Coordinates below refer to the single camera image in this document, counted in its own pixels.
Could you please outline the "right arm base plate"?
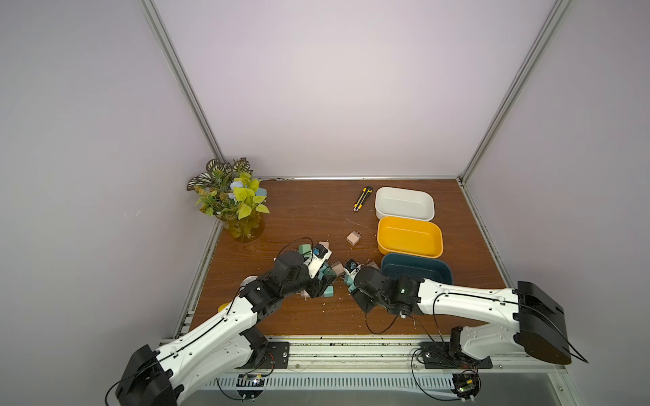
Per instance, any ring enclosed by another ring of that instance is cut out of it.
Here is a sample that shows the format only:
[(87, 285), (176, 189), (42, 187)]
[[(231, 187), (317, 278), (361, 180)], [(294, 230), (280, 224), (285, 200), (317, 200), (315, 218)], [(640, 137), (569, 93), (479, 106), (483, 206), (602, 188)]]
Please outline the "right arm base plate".
[(460, 350), (451, 350), (449, 343), (442, 342), (420, 343), (416, 359), (427, 369), (488, 370), (494, 367), (489, 357), (475, 360)]

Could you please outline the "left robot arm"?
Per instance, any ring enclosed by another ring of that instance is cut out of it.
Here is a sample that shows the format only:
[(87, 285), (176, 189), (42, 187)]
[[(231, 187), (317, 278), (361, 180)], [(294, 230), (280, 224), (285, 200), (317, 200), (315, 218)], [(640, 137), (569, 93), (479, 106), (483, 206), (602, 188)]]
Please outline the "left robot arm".
[(289, 296), (301, 292), (311, 298), (322, 296), (337, 277), (324, 270), (331, 255), (322, 245), (311, 255), (298, 251), (279, 255), (272, 270), (243, 281), (218, 314), (171, 343), (135, 351), (108, 393), (121, 405), (180, 405), (228, 370), (262, 364), (267, 338), (257, 324)]

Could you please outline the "lone pink plug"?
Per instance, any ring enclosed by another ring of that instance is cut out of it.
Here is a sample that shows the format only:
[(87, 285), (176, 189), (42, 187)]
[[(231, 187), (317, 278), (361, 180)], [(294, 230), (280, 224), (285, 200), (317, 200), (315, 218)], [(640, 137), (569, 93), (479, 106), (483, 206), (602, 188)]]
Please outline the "lone pink plug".
[(361, 238), (362, 237), (359, 233), (352, 231), (346, 236), (346, 241), (348, 244), (355, 246), (360, 242)]

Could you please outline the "yellow storage box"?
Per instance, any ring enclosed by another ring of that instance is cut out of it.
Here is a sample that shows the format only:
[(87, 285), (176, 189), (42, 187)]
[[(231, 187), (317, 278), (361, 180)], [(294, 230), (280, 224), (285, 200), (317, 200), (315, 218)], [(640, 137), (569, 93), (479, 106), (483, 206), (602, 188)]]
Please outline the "yellow storage box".
[(383, 255), (396, 253), (437, 259), (443, 255), (443, 234), (435, 223), (385, 217), (377, 225), (377, 247)]

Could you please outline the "metal can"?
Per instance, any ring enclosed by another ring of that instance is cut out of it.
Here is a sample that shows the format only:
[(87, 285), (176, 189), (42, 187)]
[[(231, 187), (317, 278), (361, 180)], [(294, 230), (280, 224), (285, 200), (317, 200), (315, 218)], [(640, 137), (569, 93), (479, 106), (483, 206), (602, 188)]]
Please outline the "metal can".
[(250, 283), (252, 283), (252, 282), (255, 281), (255, 280), (257, 280), (257, 276), (250, 276), (250, 277), (247, 277), (247, 278), (245, 278), (244, 280), (241, 281), (241, 283), (240, 283), (240, 287), (244, 287), (244, 286), (246, 286), (247, 284), (250, 284)]

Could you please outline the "artificial plant in amber vase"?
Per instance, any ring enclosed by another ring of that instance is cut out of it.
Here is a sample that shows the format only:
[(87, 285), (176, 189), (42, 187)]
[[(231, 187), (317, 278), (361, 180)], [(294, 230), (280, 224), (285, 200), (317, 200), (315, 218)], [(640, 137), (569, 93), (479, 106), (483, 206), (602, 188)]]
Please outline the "artificial plant in amber vase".
[(253, 176), (247, 158), (210, 160), (203, 173), (188, 181), (186, 189), (197, 194), (200, 212), (223, 223), (234, 240), (250, 242), (261, 235), (264, 216), (269, 214), (267, 192)]

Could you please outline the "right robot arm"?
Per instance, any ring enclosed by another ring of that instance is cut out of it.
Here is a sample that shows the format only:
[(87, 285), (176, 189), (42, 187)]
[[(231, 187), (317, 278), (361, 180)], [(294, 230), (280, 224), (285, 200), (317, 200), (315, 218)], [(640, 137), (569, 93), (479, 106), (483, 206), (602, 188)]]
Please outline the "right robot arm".
[(563, 307), (538, 285), (520, 281), (514, 289), (475, 289), (419, 276), (391, 278), (374, 267), (349, 274), (350, 294), (363, 312), (376, 307), (409, 316), (455, 316), (479, 326), (454, 328), (449, 352), (484, 360), (524, 352), (552, 365), (569, 365), (583, 356), (568, 338)]

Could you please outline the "dark teal storage box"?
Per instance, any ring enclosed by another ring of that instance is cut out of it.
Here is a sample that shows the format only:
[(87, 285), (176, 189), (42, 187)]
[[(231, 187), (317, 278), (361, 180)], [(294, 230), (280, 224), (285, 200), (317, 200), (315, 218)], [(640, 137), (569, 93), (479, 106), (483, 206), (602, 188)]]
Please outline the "dark teal storage box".
[(392, 279), (423, 277), (442, 284), (454, 284), (452, 270), (445, 262), (415, 255), (387, 254), (382, 259), (381, 272)]

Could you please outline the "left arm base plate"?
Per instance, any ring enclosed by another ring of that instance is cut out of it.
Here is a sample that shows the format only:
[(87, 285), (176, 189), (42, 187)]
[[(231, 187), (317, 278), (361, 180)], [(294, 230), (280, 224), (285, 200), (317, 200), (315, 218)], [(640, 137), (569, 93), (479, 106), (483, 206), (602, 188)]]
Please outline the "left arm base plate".
[(288, 368), (290, 343), (286, 341), (271, 341), (253, 351), (252, 357), (239, 370), (279, 369)]

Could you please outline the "white storage box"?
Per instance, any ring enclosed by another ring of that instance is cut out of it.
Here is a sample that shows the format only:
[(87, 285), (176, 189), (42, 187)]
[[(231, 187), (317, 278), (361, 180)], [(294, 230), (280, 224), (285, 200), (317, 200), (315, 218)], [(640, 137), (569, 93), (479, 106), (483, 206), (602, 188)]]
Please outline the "white storage box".
[(424, 191), (384, 186), (375, 196), (375, 213), (379, 220), (395, 217), (429, 222), (435, 217), (435, 203)]

